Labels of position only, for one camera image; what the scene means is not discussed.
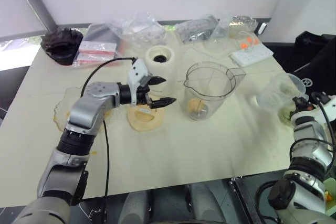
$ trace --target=black bag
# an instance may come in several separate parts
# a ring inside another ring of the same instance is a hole
[[[68,66],[76,56],[83,34],[77,30],[65,28],[41,36],[44,52],[58,64]]]
[[[292,72],[305,84],[306,94],[324,91],[328,95],[336,94],[336,37],[331,39],[311,61],[303,68]]]
[[[281,63],[286,72],[294,72],[297,69],[310,63],[311,60],[321,51],[330,41],[325,36],[312,34],[304,31],[295,39],[293,51]]]

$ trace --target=white table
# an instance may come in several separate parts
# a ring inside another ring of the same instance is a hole
[[[175,97],[183,97],[182,81],[193,63],[210,60],[236,67],[228,58],[234,44],[222,54],[204,53],[202,44],[181,46],[169,34],[179,56]],[[126,82],[129,62],[106,67],[92,81]],[[0,127],[0,207],[26,205],[58,144],[61,132],[52,121],[55,105],[69,87],[81,87],[93,70],[74,69],[53,62],[40,50]],[[161,127],[139,133],[118,108],[108,124],[110,141],[109,195],[172,185],[229,178],[287,168],[292,129],[277,115],[261,110],[253,101],[271,77],[282,72],[275,59],[244,68],[246,77],[208,120],[185,116],[178,102],[165,110]],[[87,165],[85,198],[102,196],[106,176],[106,144],[96,137]]]

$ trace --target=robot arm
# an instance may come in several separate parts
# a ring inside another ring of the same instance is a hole
[[[318,93],[329,121],[336,118],[336,96]],[[322,125],[326,122],[320,108],[303,98],[295,98],[296,111],[291,116],[295,142],[291,148],[291,163],[282,179],[272,187],[269,204],[282,223],[336,223],[325,215],[324,177],[333,162]]]
[[[121,104],[148,104],[161,108],[174,98],[152,101],[148,85],[165,81],[153,77],[141,59],[136,60],[128,74],[128,84],[94,82],[85,89],[70,111],[58,146],[53,150],[37,188],[37,199],[14,220],[14,224],[68,223],[70,206],[79,203],[88,178],[86,164],[93,141],[106,112]]]

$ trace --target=white pill organizer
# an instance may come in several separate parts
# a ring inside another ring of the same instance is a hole
[[[231,59],[240,67],[246,67],[260,61],[266,60],[273,56],[273,52],[265,47],[262,43],[241,49],[231,54]]]

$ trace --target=plastic measuring cup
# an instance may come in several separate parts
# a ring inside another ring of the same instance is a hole
[[[208,40],[203,41],[203,46],[210,52],[222,52],[228,42],[229,26],[232,15],[225,13],[220,18],[216,28]]]
[[[241,68],[204,61],[192,65],[184,81],[182,110],[200,121],[212,116],[245,77]]]
[[[260,107],[269,111],[278,111],[292,102],[294,97],[306,97],[306,86],[300,78],[281,73],[271,79],[270,83],[257,95]]]

